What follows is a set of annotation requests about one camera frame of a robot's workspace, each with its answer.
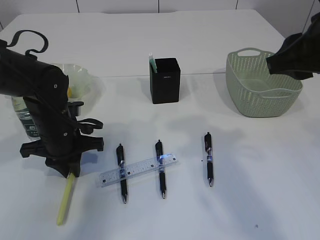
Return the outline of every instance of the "pen tip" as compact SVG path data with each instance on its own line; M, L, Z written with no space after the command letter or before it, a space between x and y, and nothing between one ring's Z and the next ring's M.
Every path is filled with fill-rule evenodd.
M126 204L128 201L128 195L122 195L123 203Z
M208 178L209 186L212 187L214 184L214 181L212 178Z

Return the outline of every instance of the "white table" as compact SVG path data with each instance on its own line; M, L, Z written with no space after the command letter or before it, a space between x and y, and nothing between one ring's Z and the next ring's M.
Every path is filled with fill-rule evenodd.
M284 38L255 10L178 11L150 14L23 14L2 32L10 42L22 29L47 36L47 63L78 64L97 77L148 76L148 54L177 58L182 74L221 73L228 53L256 47L276 52ZM40 49L24 33L13 50Z
M23 26L9 25L10 31L0 36L26 28L19 24ZM247 28L254 27L251 22ZM276 40L269 41L272 48ZM20 49L26 47L21 41ZM54 56L58 55L51 50L44 58ZM89 64L89 59L79 57L81 61ZM319 77L304 82L298 100L283 116L259 119L239 114L223 73L182 75L180 101L159 105L151 102L147 76L95 81L103 94L87 116L104 122L93 136L104 137L105 149L83 155L81 177L61 227L56 226L56 216L66 180L47 168L43 158L21 158L20 145L27 137L10 102L0 96L0 239L317 239ZM202 162L207 132L213 138L213 188ZM154 157L158 139L164 152L180 161L166 169L166 200L160 196L156 172L128 180L128 204L122 203L118 184L96 188L99 173L117 167L119 143L131 164Z

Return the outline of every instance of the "yellow object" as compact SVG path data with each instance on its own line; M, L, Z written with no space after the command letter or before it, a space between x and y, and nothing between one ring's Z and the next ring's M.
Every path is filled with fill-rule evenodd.
M64 193L63 193L63 197L62 197L62 201L60 204L60 209L58 212L58 217L56 218L56 224L58 226L62 225L64 223L64 219L65 219L65 214L66 214L66 209L67 209L67 204L68 204L68 200L69 200L69 196L70 196L70 192L72 189L72 186L74 184L75 181L75 175L73 173L69 174L68 180L66 182L66 186L64 189Z
M71 98L71 96L72 96L72 91L71 91L71 88L70 88L70 87L68 87L68 91L66 92L66 94L67 94L68 98Z

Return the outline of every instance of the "black pen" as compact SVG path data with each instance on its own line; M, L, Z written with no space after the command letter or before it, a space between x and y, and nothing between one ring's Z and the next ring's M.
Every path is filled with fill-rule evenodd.
M211 134L208 132L204 136L204 147L207 153L206 156L206 170L209 186L212 187L214 184L214 164L212 160L212 139Z
M125 172L125 154L124 154L124 147L119 144L119 146L116 148L116 157L118 159L118 165L119 165L119 176L120 179L126 177L126 172ZM126 204L128 201L128 189L127 189L127 180L121 180L120 181L120 186L121 186L121 195L122 195L122 200Z
M162 147L162 142L160 140L155 144L155 151L156 151L157 160L159 162L159 166L162 166L164 159L161 156L164 154L164 150ZM166 187L166 174L165 174L164 167L159 168L159 180L160 180L161 194L162 194L163 199L165 199L167 187Z

